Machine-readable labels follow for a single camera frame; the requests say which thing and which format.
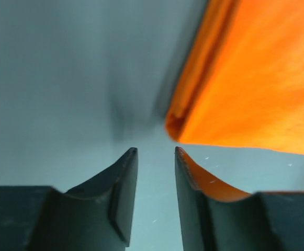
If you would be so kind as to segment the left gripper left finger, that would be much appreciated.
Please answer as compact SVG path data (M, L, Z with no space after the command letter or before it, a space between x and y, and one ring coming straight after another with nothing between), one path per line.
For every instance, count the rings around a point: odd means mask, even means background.
M125 250L130 244L138 150L60 192L0 186L0 250Z

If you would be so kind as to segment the orange t shirt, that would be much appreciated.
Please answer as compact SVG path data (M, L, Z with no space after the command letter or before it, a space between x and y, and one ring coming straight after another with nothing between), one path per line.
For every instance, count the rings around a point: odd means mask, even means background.
M304 154L304 1L210 1L165 126L179 143Z

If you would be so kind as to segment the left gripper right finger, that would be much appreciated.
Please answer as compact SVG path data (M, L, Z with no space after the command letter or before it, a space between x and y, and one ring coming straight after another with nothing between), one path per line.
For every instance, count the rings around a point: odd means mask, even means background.
M175 148L184 250L304 250L304 191L247 193Z

